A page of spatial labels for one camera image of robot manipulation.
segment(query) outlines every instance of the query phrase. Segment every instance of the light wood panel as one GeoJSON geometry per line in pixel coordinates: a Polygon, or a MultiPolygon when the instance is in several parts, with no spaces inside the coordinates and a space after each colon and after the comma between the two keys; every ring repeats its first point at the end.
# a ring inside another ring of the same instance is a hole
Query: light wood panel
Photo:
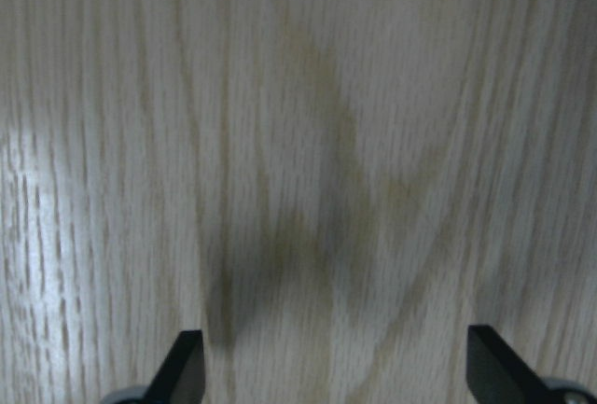
{"type": "Polygon", "coordinates": [[[597,387],[597,0],[0,0],[0,396],[597,387]]]}

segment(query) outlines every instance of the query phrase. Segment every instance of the wooden surface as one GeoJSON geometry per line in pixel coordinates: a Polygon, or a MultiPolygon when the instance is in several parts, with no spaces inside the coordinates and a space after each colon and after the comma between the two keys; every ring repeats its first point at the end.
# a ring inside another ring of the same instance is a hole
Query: wooden surface
{"type": "Polygon", "coordinates": [[[0,0],[0,397],[597,388],[597,0],[0,0]]]}

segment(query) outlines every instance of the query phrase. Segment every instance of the tabletop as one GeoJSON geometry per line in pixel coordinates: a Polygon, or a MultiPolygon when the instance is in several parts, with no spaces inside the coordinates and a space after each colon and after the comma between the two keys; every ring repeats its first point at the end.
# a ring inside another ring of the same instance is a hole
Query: tabletop
{"type": "Polygon", "coordinates": [[[202,328],[208,403],[597,386],[596,0],[0,0],[0,396],[202,328]]]}

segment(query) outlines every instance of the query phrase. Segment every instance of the wood grain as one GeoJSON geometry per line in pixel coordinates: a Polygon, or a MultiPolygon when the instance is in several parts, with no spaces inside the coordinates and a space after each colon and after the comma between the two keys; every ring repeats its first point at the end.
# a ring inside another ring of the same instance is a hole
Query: wood grain
{"type": "Polygon", "coordinates": [[[472,402],[465,328],[597,386],[596,0],[0,0],[0,396],[181,328],[207,402],[472,402]]]}

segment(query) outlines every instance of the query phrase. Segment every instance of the wooden table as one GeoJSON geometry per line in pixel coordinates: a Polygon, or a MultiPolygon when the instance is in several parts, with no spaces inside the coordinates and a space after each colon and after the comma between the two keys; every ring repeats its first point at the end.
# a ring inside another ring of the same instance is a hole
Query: wooden table
{"type": "Polygon", "coordinates": [[[597,388],[597,0],[0,0],[0,397],[597,388]]]}

